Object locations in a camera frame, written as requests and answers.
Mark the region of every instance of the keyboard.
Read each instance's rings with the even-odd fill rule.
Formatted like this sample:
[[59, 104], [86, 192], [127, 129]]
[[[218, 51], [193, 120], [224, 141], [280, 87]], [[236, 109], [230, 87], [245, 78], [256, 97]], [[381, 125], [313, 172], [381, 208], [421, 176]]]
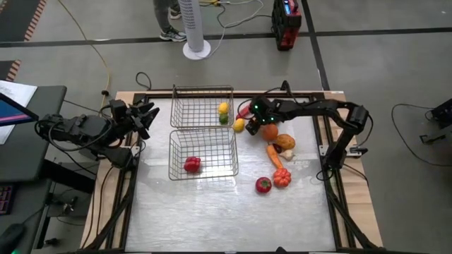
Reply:
[[13, 207], [13, 186], [0, 185], [0, 215], [11, 213]]

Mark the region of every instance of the gray pants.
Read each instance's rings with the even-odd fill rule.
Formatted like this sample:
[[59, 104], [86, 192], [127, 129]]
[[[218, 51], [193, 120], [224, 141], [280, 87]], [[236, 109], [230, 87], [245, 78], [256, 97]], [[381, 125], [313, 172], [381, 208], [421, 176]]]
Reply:
[[153, 0], [154, 12], [157, 18], [158, 25], [163, 32], [167, 32], [170, 28], [170, 21], [168, 20], [168, 8], [179, 10], [179, 3], [177, 0]]

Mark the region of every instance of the sneaker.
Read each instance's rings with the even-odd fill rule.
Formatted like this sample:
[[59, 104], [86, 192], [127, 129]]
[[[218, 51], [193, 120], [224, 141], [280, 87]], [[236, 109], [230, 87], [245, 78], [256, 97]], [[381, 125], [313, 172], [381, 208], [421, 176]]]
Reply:
[[173, 42], [184, 42], [186, 41], [186, 34], [170, 27], [167, 32], [160, 33], [160, 39], [165, 41], [172, 40]]
[[181, 14], [181, 9], [180, 9], [179, 5], [169, 8], [169, 18], [178, 19], [181, 17], [182, 17], [182, 14]]

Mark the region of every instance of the yellow lemon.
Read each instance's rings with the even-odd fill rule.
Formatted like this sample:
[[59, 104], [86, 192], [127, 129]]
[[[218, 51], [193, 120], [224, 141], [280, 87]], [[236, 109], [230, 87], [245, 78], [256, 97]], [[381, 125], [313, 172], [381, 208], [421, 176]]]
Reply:
[[229, 109], [229, 106], [227, 105], [227, 102], [222, 102], [220, 106], [218, 106], [218, 112], [220, 114], [226, 114]]
[[232, 126], [235, 132], [241, 132], [245, 128], [245, 120], [244, 119], [237, 119], [235, 120], [234, 125]]

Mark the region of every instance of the computer monitor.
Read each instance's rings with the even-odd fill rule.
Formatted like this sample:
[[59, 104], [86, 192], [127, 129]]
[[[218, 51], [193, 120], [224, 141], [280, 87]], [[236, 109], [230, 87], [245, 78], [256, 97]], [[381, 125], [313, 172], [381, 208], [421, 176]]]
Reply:
[[0, 92], [0, 126], [39, 120], [39, 116]]

